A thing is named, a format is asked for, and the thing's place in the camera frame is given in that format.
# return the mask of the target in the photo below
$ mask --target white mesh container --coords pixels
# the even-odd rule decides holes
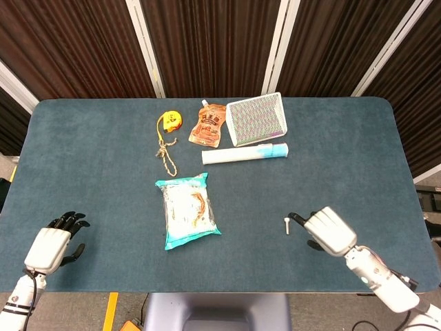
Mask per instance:
[[[287,133],[279,92],[228,103],[226,122],[235,147],[281,137]]]

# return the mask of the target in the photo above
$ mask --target packaged bread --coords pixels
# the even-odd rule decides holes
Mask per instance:
[[[184,245],[208,234],[221,234],[207,195],[207,176],[157,181],[163,191],[167,238],[165,250]]]
[[[203,100],[202,104],[198,123],[188,140],[199,145],[218,147],[221,141],[221,126],[225,122],[225,106],[208,104],[206,100]]]

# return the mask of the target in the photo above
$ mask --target floor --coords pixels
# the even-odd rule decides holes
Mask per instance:
[[[9,179],[13,169],[14,164],[0,156],[0,177]],[[441,172],[419,184],[441,186]],[[430,213],[426,216],[430,221],[441,224],[441,214]],[[436,244],[433,244],[433,249],[441,263],[441,249]],[[47,292],[41,297],[28,330],[103,330],[109,295]],[[6,302],[8,296],[9,293],[0,293],[0,305]],[[140,319],[145,297],[146,293],[119,293],[112,330],[120,330],[127,320]],[[441,289],[421,294],[421,297],[441,307]],[[392,313],[376,297],[359,297],[355,294],[291,294],[289,302],[295,331],[348,331],[355,322],[363,319],[372,321],[379,330],[393,330],[404,319],[403,314]],[[359,325],[356,330],[371,331],[373,328]]]

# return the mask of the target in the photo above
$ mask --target yellow stripe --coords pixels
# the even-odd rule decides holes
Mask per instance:
[[[109,302],[107,303],[107,310],[105,312],[103,331],[112,331],[117,301],[118,301],[118,292],[111,292],[109,294]]]
[[[9,179],[9,181],[10,181],[11,183],[12,183],[12,181],[14,180],[15,170],[17,170],[17,166],[14,167],[14,170],[12,171],[12,174],[11,174],[11,178]]]

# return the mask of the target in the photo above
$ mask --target white robotic arm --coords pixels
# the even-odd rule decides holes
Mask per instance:
[[[289,218],[303,226],[330,255],[344,257],[347,267],[393,312],[418,311],[405,330],[441,330],[441,310],[421,301],[373,250],[357,246],[356,233],[330,207],[313,213],[308,220],[296,213],[290,213]]]
[[[42,228],[25,258],[25,276],[21,277],[0,312],[0,330],[25,331],[44,290],[46,276],[57,271],[60,266],[76,261],[84,251],[82,243],[75,253],[63,257],[70,239],[82,228],[88,227],[87,221],[80,220],[84,214],[66,212],[59,219]]]

